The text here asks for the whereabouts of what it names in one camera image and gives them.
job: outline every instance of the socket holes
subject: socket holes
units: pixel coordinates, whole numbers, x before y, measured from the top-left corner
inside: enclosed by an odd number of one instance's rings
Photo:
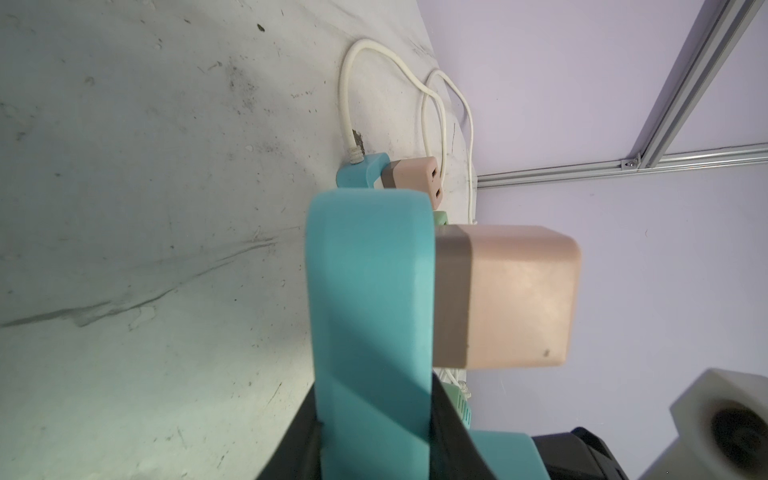
[[[768,474],[768,425],[745,406],[722,409],[712,417],[717,448],[741,472]]]

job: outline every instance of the lavender wall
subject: lavender wall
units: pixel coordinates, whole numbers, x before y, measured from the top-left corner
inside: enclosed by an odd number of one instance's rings
[[[631,156],[702,4],[419,0],[478,174]]]
[[[567,363],[470,372],[473,428],[582,425],[636,478],[703,370],[768,376],[767,184],[759,165],[482,190],[480,223],[571,235],[583,267]]]

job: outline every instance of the plug adapter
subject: plug adapter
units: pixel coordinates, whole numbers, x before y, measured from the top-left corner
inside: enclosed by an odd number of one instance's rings
[[[405,188],[424,192],[436,210],[442,201],[442,185],[434,157],[409,158],[394,161],[381,173],[384,188]]]
[[[580,267],[576,242],[544,227],[436,227],[432,365],[562,364]]]

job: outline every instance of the white cable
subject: white cable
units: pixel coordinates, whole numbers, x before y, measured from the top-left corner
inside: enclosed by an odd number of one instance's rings
[[[445,83],[447,83],[448,86],[454,92],[456,92],[456,95],[464,104],[464,109],[467,111],[467,117],[469,117],[469,150],[467,151],[467,182],[469,185],[469,201],[468,201],[467,217],[469,220],[469,224],[472,225],[474,223],[477,223],[475,221],[475,218],[472,216],[472,148],[475,146],[475,122],[472,120],[472,110],[469,109],[469,103],[467,102],[467,99],[464,98],[464,95],[461,93],[458,87],[456,87],[456,84],[453,83],[453,81],[448,77],[448,75],[445,74],[444,71],[439,69],[432,70],[432,72],[427,77],[427,81],[425,82],[425,84],[429,85],[429,81],[432,80],[433,76],[438,76],[443,80],[445,80]],[[427,108],[427,96],[423,95],[422,96],[422,133],[426,132],[426,108]],[[424,135],[424,149],[427,152],[427,157],[431,157],[432,154],[429,153],[429,142],[427,141],[426,133],[423,133],[423,135]]]
[[[469,399],[472,397],[472,393],[469,392],[469,387],[467,387],[467,382],[463,382],[462,380],[457,380],[456,377],[458,376],[458,369],[434,369],[435,373],[437,374],[438,380],[445,383],[450,383],[452,385],[458,386],[458,388],[462,391],[462,395],[465,399]]]
[[[442,103],[442,99],[434,91],[429,90],[416,76],[411,72],[408,65],[392,50],[389,50],[384,45],[378,42],[364,38],[358,40],[349,48],[349,51],[344,57],[344,62],[341,65],[341,77],[339,79],[339,109],[341,110],[341,121],[344,133],[344,140],[346,142],[347,150],[349,152],[349,161],[353,164],[358,164],[362,161],[362,150],[357,146],[355,142],[355,134],[352,132],[352,119],[349,116],[349,76],[352,73],[352,63],[355,61],[355,57],[361,50],[377,51],[378,53],[388,57],[394,61],[402,73],[408,77],[416,88],[424,92],[425,96],[432,97],[437,102],[438,109],[440,110],[440,122],[442,124],[442,130],[440,133],[440,140],[442,144],[442,157],[440,163],[440,183],[445,179],[445,169],[447,167],[446,156],[448,150],[448,134],[445,126],[445,105]],[[422,132],[424,137],[424,146],[427,148],[426,132]],[[431,157],[429,149],[427,149],[427,156]]]

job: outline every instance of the white concrete floor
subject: white concrete floor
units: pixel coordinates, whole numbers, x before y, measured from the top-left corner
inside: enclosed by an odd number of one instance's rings
[[[0,15],[0,478],[253,478],[313,381],[303,225],[344,156],[339,66],[368,37],[426,78],[415,1]],[[366,150],[422,156],[396,67],[361,55],[352,83]]]

